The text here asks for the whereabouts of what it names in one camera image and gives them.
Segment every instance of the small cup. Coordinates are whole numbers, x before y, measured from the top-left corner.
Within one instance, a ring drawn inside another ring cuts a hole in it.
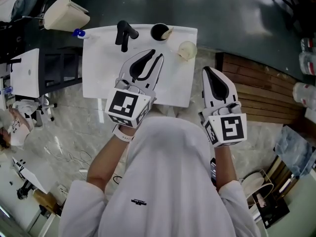
[[[194,58],[197,53],[197,46],[191,41],[182,42],[179,46],[178,54],[186,61]]]
[[[154,40],[164,41],[165,39],[162,39],[161,37],[167,31],[169,31],[169,27],[167,25],[163,23],[158,23],[152,27],[150,34]]]

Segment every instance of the marble floor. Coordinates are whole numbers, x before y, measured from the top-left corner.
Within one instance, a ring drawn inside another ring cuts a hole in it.
[[[174,115],[200,125],[198,112],[203,109],[201,97],[201,70],[203,66],[214,66],[215,54],[206,49],[199,49],[190,106],[186,109],[158,106],[165,114]],[[59,183],[69,188],[75,179],[84,179],[79,169],[89,168],[89,163],[98,154],[112,136],[114,124],[104,113],[106,100],[83,98],[82,84],[77,84],[51,94],[57,108],[52,109],[54,122],[46,121],[42,128],[34,129],[27,137],[23,148],[17,150],[31,151],[46,159],[58,176]],[[8,120],[8,113],[0,113],[1,120]],[[231,146],[233,161],[239,178],[267,168],[275,158],[273,147],[282,125],[272,123],[247,123],[248,140]],[[115,175],[124,174],[126,153],[123,154]],[[108,187],[110,196],[116,188],[114,182]]]

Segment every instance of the white countertop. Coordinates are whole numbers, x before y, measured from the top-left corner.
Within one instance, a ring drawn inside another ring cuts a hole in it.
[[[115,45],[116,26],[85,30],[90,37],[84,39],[83,45],[83,96],[107,99],[109,89],[115,86],[115,80],[124,62],[141,51],[155,49],[164,55],[164,63],[155,87],[155,103],[188,107],[195,58],[185,61],[177,51],[179,45],[186,40],[196,44],[198,30],[175,26],[167,41],[156,41],[150,35],[152,25],[131,26],[139,32],[139,37],[129,38],[126,53],[121,52],[120,45]],[[153,61],[149,61],[147,66],[151,66],[152,63]]]

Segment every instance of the wooden bench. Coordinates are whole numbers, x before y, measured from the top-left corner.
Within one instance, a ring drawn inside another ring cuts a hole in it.
[[[215,68],[235,84],[247,120],[292,124],[303,116],[304,107],[292,96],[293,77],[227,53],[216,54]]]

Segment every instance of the bottle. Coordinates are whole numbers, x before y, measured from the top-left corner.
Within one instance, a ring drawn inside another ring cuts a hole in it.
[[[316,39],[313,38],[302,38],[301,48],[303,52],[316,53]]]
[[[315,75],[316,53],[302,52],[299,55],[300,67],[303,74]]]
[[[312,85],[297,82],[293,87],[293,98],[295,102],[302,103],[316,111],[316,88]]]
[[[0,95],[1,94],[7,95],[7,94],[11,93],[12,90],[13,90],[13,88],[11,86],[3,88],[2,90],[0,90]]]

